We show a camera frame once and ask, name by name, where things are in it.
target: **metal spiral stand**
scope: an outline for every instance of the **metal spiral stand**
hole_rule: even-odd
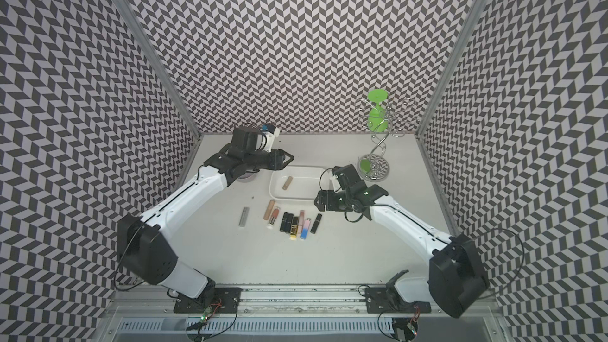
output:
[[[362,102],[366,106],[369,105],[372,108],[375,107],[374,103],[366,99],[362,99]],[[357,171],[359,172],[359,175],[367,181],[380,182],[389,176],[390,166],[388,161],[386,161],[384,158],[384,153],[386,152],[385,141],[389,136],[400,138],[406,134],[405,131],[395,130],[395,116],[402,112],[402,110],[396,110],[395,107],[396,106],[393,107],[393,105],[389,103],[384,111],[380,112],[378,118],[382,119],[382,121],[371,131],[371,141],[375,144],[375,146],[372,148],[369,154],[361,156],[357,162]],[[386,124],[387,128],[382,132],[377,132],[377,130],[381,128],[381,125],[383,124]],[[366,127],[368,129],[371,128],[371,121],[369,119],[366,122]],[[378,148],[380,148],[380,154],[375,153]],[[364,160],[369,160],[371,164],[371,169],[368,172],[365,172],[361,168],[361,162]]]

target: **wire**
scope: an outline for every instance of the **wire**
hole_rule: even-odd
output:
[[[521,254],[520,258],[519,258],[519,266],[517,267],[517,270],[515,271],[515,274],[513,275],[513,277],[511,278],[511,280],[508,283],[502,285],[502,288],[505,288],[508,285],[510,285],[511,283],[513,283],[515,281],[515,279],[517,279],[517,277],[519,276],[519,273],[521,272],[521,270],[523,268],[523,260],[524,260],[524,256],[525,256],[526,252],[525,252],[525,250],[523,248],[523,242],[522,242],[522,239],[519,237],[519,235],[517,235],[517,233],[514,232],[513,230],[509,230],[507,228],[494,227],[494,228],[491,228],[489,231],[481,233],[480,235],[476,236],[473,239],[477,240],[477,239],[481,238],[484,235],[490,234],[493,231],[510,232],[515,237],[515,239],[517,239],[517,241],[519,242],[519,245],[521,246],[521,249],[522,249],[522,254]],[[492,297],[492,296],[499,295],[500,292],[501,291],[498,291],[498,292],[492,291],[492,293],[490,293],[490,294],[488,294],[486,296],[478,297],[477,300],[483,300],[485,298],[489,298],[489,297]]]
[[[231,328],[232,326],[234,326],[234,323],[235,323],[235,322],[237,322],[237,316],[238,316],[238,301],[237,301],[237,300],[234,300],[234,304],[236,305],[237,310],[236,310],[235,315],[234,315],[234,320],[232,320],[232,324],[230,324],[230,326],[229,326],[229,327],[226,327],[224,330],[220,331],[219,333],[217,333],[217,334],[213,334],[213,335],[212,335],[211,337],[209,337],[209,338],[205,338],[205,341],[207,341],[208,339],[211,339],[211,338],[217,337],[218,335],[220,335],[220,334],[222,334],[222,333],[224,333],[224,332],[226,332],[226,331],[230,330],[230,328]]]
[[[262,150],[264,148],[266,148],[266,143],[268,143],[268,138],[266,138],[266,135],[262,132],[262,136],[264,137],[264,145],[261,146],[258,150]]]
[[[418,305],[414,304],[414,317],[412,317],[409,321],[410,325],[413,325],[414,323],[418,322],[418,318],[420,318],[420,308],[418,307]]]
[[[139,232],[139,230],[142,229],[142,227],[144,226],[144,224],[145,224],[145,222],[142,223],[142,225],[137,230],[135,230],[135,233],[133,233],[133,236],[131,237],[131,240],[129,240],[129,243],[126,244],[125,252],[123,253],[123,255],[118,260],[118,264],[116,265],[116,269],[114,270],[114,274],[112,275],[112,285],[114,286],[114,290],[117,290],[118,292],[127,292],[127,291],[129,291],[129,290],[131,290],[131,289],[133,289],[135,287],[138,287],[138,286],[142,285],[143,283],[145,283],[145,280],[144,280],[142,282],[139,282],[139,283],[137,283],[135,285],[130,286],[129,288],[118,288],[118,285],[116,285],[116,275],[118,274],[118,269],[120,268],[120,265],[122,264],[122,260],[125,259],[126,252],[129,250],[129,247],[131,247],[131,243],[133,243],[133,240],[135,239],[135,236],[137,235],[137,233]]]
[[[426,229],[424,226],[422,226],[421,224],[419,224],[418,222],[416,222],[414,219],[412,219],[411,217],[407,216],[407,214],[406,214],[406,213],[402,212],[401,210],[399,210],[399,209],[397,209],[397,208],[394,208],[394,207],[392,207],[392,206],[390,206],[390,205],[382,205],[382,204],[380,204],[380,205],[371,205],[371,206],[369,206],[369,207],[370,207],[370,208],[375,208],[375,207],[379,207],[379,206],[386,206],[387,208],[391,208],[391,209],[395,210],[396,212],[399,212],[399,214],[401,214],[402,216],[404,216],[404,217],[408,218],[409,220],[411,220],[413,223],[415,223],[415,224],[416,224],[418,227],[420,227],[422,230],[426,231],[426,233],[427,233],[427,234],[429,234],[430,236],[432,236],[434,239],[439,240],[441,243],[444,243],[444,244],[449,244],[449,242],[446,242],[446,241],[441,240],[441,239],[437,238],[436,236],[434,236],[434,235],[433,235],[433,234],[432,234],[432,233],[431,233],[429,230],[427,230],[427,229]]]
[[[219,307],[221,307],[221,306],[222,306],[222,302],[221,302],[221,301],[219,301],[219,304],[211,304],[210,306],[214,306],[214,305],[215,305],[215,308],[213,309],[213,313],[211,313],[211,314],[209,315],[209,317],[207,317],[207,318],[206,318],[206,320],[208,320],[209,318],[213,317],[213,315],[215,315],[215,312],[217,312],[217,311],[218,311],[218,309],[219,309]]]
[[[186,318],[186,336],[188,337],[188,339],[190,341],[194,341],[194,342],[201,342],[202,341],[202,335],[201,335],[201,329],[203,326],[205,326],[207,323],[203,323],[202,322],[202,317],[201,317],[201,321],[195,322],[192,325],[188,326],[188,318]],[[189,331],[192,330],[196,330],[196,335],[194,336],[194,338],[190,338],[190,335],[188,334]]]
[[[364,294],[362,294],[362,293],[361,293],[361,291],[359,290],[359,288],[361,288],[361,287],[368,287],[368,288],[371,288],[371,286],[369,286],[369,285],[367,285],[367,284],[361,284],[360,286],[358,286],[358,287],[357,287],[357,292],[359,292],[359,294],[360,294],[361,296],[365,297],[365,295],[364,295]]]
[[[386,313],[386,312],[387,312],[387,310],[384,310],[383,312],[381,312],[381,313],[378,315],[378,318],[377,318],[377,320],[376,320],[376,324],[377,324],[377,326],[378,326],[378,330],[379,330],[379,331],[382,333],[382,335],[384,335],[384,337],[387,337],[387,338],[390,338],[390,339],[394,339],[395,341],[398,341],[399,339],[394,338],[392,335],[388,335],[388,334],[386,334],[386,333],[385,333],[385,332],[384,332],[382,329],[380,329],[380,317],[381,317],[381,316],[382,316],[384,313]]]
[[[165,203],[162,208],[158,209],[158,211],[155,211],[154,214],[152,214],[152,217],[156,216],[157,214],[160,216],[160,212],[163,211],[171,202],[173,202],[175,199],[177,199],[180,195],[182,195],[184,192],[186,192],[186,190],[190,189],[191,186],[195,185],[196,182],[191,183],[190,185],[188,185],[187,187],[184,188],[184,190],[182,190],[181,192],[179,192],[177,195],[175,195],[173,198],[171,198],[167,203]]]
[[[171,297],[171,298],[179,298],[179,296],[171,296],[171,294],[169,293],[170,289],[167,288],[167,296]]]
[[[359,216],[359,218],[357,218],[356,220],[350,220],[348,219],[348,217],[346,216],[346,211],[344,212],[344,219],[346,219],[347,221],[349,221],[352,224],[356,224],[357,222],[359,222],[361,219],[363,218],[363,214],[361,214]]]
[[[321,176],[319,177],[319,189],[323,190],[323,188],[321,187],[321,179],[323,178],[323,175],[325,174],[325,172],[329,171],[331,168],[327,168],[326,170],[323,171],[323,173],[321,173]]]

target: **black cable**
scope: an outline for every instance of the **black cable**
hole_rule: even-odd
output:
[[[131,247],[131,243],[133,243],[133,240],[135,239],[135,236],[137,235],[137,233],[139,232],[139,230],[142,229],[142,227],[143,227],[144,224],[145,224],[145,222],[142,223],[142,225],[137,230],[135,230],[135,233],[133,233],[133,236],[131,237],[131,240],[129,240],[129,243],[126,244],[125,253],[118,260],[118,264],[116,265],[116,269],[114,270],[114,274],[112,276],[112,285],[114,286],[114,290],[117,290],[118,292],[127,292],[127,291],[129,291],[129,290],[131,290],[131,289],[133,289],[133,288],[135,288],[135,287],[137,287],[139,285],[142,285],[145,282],[145,281],[139,282],[139,283],[137,283],[135,285],[132,285],[131,287],[125,288],[125,289],[118,288],[118,285],[116,285],[116,275],[118,274],[118,269],[120,268],[120,265],[122,264],[122,260],[125,259],[126,252],[129,250],[129,247]]]
[[[197,173],[196,173],[196,180],[197,180],[197,181],[198,181],[198,176],[199,176],[199,172],[197,172]],[[167,207],[167,206],[168,206],[168,205],[169,205],[171,202],[173,202],[173,201],[174,201],[176,198],[178,198],[180,195],[182,195],[184,192],[186,192],[186,190],[190,189],[190,186],[193,186],[193,185],[195,185],[195,184],[196,184],[196,182],[193,182],[193,183],[191,183],[190,185],[188,185],[187,187],[185,187],[185,188],[184,188],[184,190],[182,190],[182,191],[181,191],[181,192],[179,192],[177,195],[175,195],[175,197],[173,197],[172,199],[170,199],[170,200],[169,200],[169,202],[165,203],[165,204],[162,206],[162,208],[160,208],[160,209],[158,210],[158,212],[163,211],[163,210],[164,210],[164,209],[165,209],[165,208],[166,208],[166,207]]]
[[[359,294],[360,294],[361,296],[365,297],[365,295],[364,295],[364,294],[362,294],[362,293],[361,293],[361,291],[359,290],[359,288],[361,288],[361,287],[368,287],[368,288],[371,288],[371,286],[369,286],[369,285],[367,285],[367,284],[361,284],[360,286],[358,286],[358,287],[357,287],[357,292],[359,292]]]
[[[171,297],[171,298],[179,298],[179,296],[171,296],[171,294],[169,294],[170,289],[167,289],[167,296]]]
[[[198,331],[199,331],[198,333],[200,334],[200,333],[201,333],[202,326],[203,326],[202,321],[195,322],[195,323],[193,323],[192,325],[188,326],[188,327],[186,328],[186,331],[187,331],[187,332],[189,332],[189,331],[193,331],[193,330],[198,330]]]
[[[262,150],[262,149],[266,148],[266,143],[268,143],[268,138],[266,137],[266,135],[263,132],[261,135],[264,137],[264,145],[261,146],[260,148],[258,148],[258,150]]]
[[[356,220],[350,220],[348,219],[348,217],[346,216],[346,211],[344,212],[344,219],[346,219],[347,221],[349,221],[352,224],[356,224],[357,222],[359,222],[361,219],[363,218],[363,214],[361,214],[359,216],[359,218],[357,218]]]
[[[392,207],[392,206],[390,206],[390,205],[382,205],[382,204],[380,204],[380,205],[371,205],[371,206],[370,206],[370,208],[372,208],[372,207],[378,207],[378,206],[386,206],[387,208],[391,208],[391,209],[395,210],[396,212],[399,212],[399,214],[401,214],[402,216],[404,216],[404,217],[408,218],[409,220],[411,220],[413,223],[415,223],[415,224],[416,224],[418,227],[420,227],[422,230],[426,231],[426,233],[427,233],[427,234],[429,234],[430,236],[432,236],[434,239],[439,240],[441,243],[444,243],[444,244],[450,244],[449,242],[446,242],[445,240],[441,240],[441,239],[437,238],[436,236],[434,236],[434,235],[433,235],[433,234],[432,234],[432,233],[431,233],[429,230],[427,230],[427,229],[426,229],[424,226],[422,226],[421,224],[419,224],[418,222],[416,222],[414,219],[412,219],[411,217],[407,216],[407,214],[406,214],[406,213],[402,212],[401,210],[399,210],[399,209],[397,209],[397,208],[394,208],[394,207]]]
[[[493,231],[510,232],[517,239],[517,241],[519,242],[519,245],[522,248],[522,254],[521,254],[520,258],[519,258],[519,266],[518,266],[517,270],[515,271],[515,274],[511,278],[511,280],[508,283],[502,285],[502,288],[505,288],[508,285],[510,285],[511,283],[513,283],[515,281],[515,279],[517,279],[517,277],[519,276],[519,273],[521,272],[521,270],[523,268],[523,260],[524,260],[526,252],[525,252],[525,250],[523,248],[523,242],[522,242],[522,239],[519,237],[519,235],[517,235],[517,233],[514,232],[513,230],[509,230],[507,228],[494,227],[494,228],[491,228],[489,231],[481,233],[480,235],[476,236],[473,239],[477,240],[477,239],[481,238],[484,235],[490,234]],[[492,291],[492,293],[488,294],[487,296],[479,297],[479,298],[477,298],[477,300],[483,300],[485,298],[489,298],[489,297],[496,296],[496,295],[499,295],[499,294],[500,294],[500,291],[498,291],[498,292]]]
[[[382,333],[382,335],[384,335],[384,337],[387,337],[387,338],[390,338],[390,339],[394,339],[395,341],[398,341],[399,339],[394,338],[392,335],[388,335],[388,334],[386,334],[386,333],[385,333],[385,332],[384,332],[382,329],[380,329],[380,317],[381,317],[381,316],[382,316],[384,313],[386,313],[386,312],[387,312],[387,311],[386,311],[386,310],[384,310],[383,312],[381,312],[381,313],[378,315],[378,318],[377,318],[377,320],[376,320],[376,324],[377,324],[377,326],[378,326],[378,330],[379,330],[379,331]]]
[[[329,171],[331,168],[327,168],[326,170],[323,171],[323,173],[321,173],[321,176],[319,177],[319,189],[323,190],[323,188],[321,187],[321,179],[323,178],[323,175],[325,174],[325,172]]]
[[[235,314],[234,314],[234,320],[232,320],[232,324],[230,324],[230,326],[229,326],[229,327],[226,327],[224,330],[220,331],[219,333],[217,333],[217,334],[213,334],[213,335],[212,335],[211,337],[209,337],[209,338],[205,338],[205,339],[204,339],[205,341],[207,341],[208,339],[211,339],[211,338],[217,337],[218,335],[222,334],[223,332],[226,332],[226,331],[230,330],[230,328],[231,328],[232,326],[234,326],[234,323],[235,323],[235,322],[237,322],[237,316],[238,316],[238,301],[237,301],[237,300],[233,300],[233,301],[234,301],[234,303],[235,303],[235,305],[236,305],[236,309],[237,309],[237,310],[236,310],[236,312],[235,312]]]

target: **metal frame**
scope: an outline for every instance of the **metal frame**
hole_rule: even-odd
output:
[[[190,153],[188,154],[188,158],[186,159],[186,162],[184,163],[182,170],[179,172],[179,178],[175,182],[175,185],[173,186],[172,191],[177,190],[186,182],[186,179],[188,178],[188,172],[190,171],[190,168],[192,167],[192,164],[194,163],[194,159],[196,158],[196,154],[198,153],[198,149],[201,146],[202,138],[203,138],[203,135],[201,135],[194,142],[194,145],[192,146],[192,149],[190,150]]]
[[[294,317],[315,319],[319,317],[332,320],[367,321],[376,320],[377,315],[367,313],[365,298],[357,292],[359,285],[236,285],[243,289],[238,308],[239,321],[247,319],[264,319],[268,322],[286,320]],[[100,324],[92,336],[93,342],[111,342],[117,335],[121,324],[126,319],[156,319],[186,320],[196,317],[196,314],[175,315],[173,313],[174,299],[166,294],[165,287],[142,285],[129,292],[117,292],[111,300]],[[431,303],[431,313],[424,317],[449,318],[436,304]],[[501,310],[492,300],[479,300],[465,313],[466,317],[481,317],[489,326],[488,330],[500,331],[500,335],[508,334]],[[387,312],[385,319],[407,317],[406,313]],[[219,315],[221,321],[230,321],[233,314]],[[177,328],[174,333],[185,333]],[[284,335],[283,331],[267,333],[266,335]],[[496,342],[511,342],[510,339],[497,339]]]
[[[437,82],[437,87],[430,97],[429,105],[426,107],[424,114],[422,114],[420,125],[416,130],[416,136],[421,136],[424,134],[424,131],[426,131],[427,127],[429,126],[431,119],[435,116],[437,106],[439,106],[439,103],[441,102],[441,98],[445,93],[447,85],[450,83],[450,80],[452,80],[454,70],[456,70],[456,66],[460,62],[460,58],[465,52],[465,48],[469,43],[469,39],[471,38],[471,35],[479,22],[487,2],[488,0],[473,0],[473,5],[471,6],[471,10],[465,19],[465,23],[463,24],[462,30],[458,35],[458,39],[454,43],[454,48],[447,58],[446,67],[441,73],[439,82]]]
[[[411,135],[415,131],[404,131],[404,134]],[[370,131],[311,131],[311,132],[291,132],[281,131],[281,135],[371,135]],[[232,135],[232,132],[205,132],[203,135]]]
[[[217,317],[214,316],[201,328],[201,334],[217,333],[230,327],[226,334],[233,335],[324,335],[324,334],[376,334],[380,330],[392,333],[392,323],[389,317],[382,317],[382,321],[376,316],[345,318],[345,317]],[[114,335],[130,335],[130,337],[143,337],[145,335],[157,334],[185,334],[196,335],[198,331],[185,331],[186,325],[191,326],[200,321],[199,317],[127,317],[118,324]]]
[[[142,54],[148,59],[148,62],[152,66],[156,76],[161,81],[162,87],[165,89],[167,95],[169,95],[169,98],[175,105],[175,109],[182,116],[186,126],[190,129],[190,131],[192,131],[195,137],[201,136],[198,126],[194,122],[194,118],[192,118],[192,114],[190,114],[190,111],[184,104],[182,97],[178,94],[171,77],[169,77],[169,74],[162,64],[161,59],[158,57],[158,55],[156,55],[156,50],[149,41],[148,36],[143,31],[142,25],[139,23],[139,21],[137,21],[137,18],[135,17],[129,3],[127,3],[126,0],[111,1],[118,10],[122,20],[126,23],[127,29],[131,31],[131,34],[133,34],[133,38],[142,49]]]

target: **round metal base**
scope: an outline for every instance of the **round metal base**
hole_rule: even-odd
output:
[[[361,170],[361,160],[366,159],[371,162],[371,171],[364,172]],[[389,176],[389,162],[382,156],[378,155],[364,155],[359,158],[357,162],[357,171],[359,175],[370,182],[380,182]]]
[[[247,172],[244,175],[237,178],[237,180],[239,180],[240,182],[251,182],[255,179],[256,176],[257,176],[256,173]]]

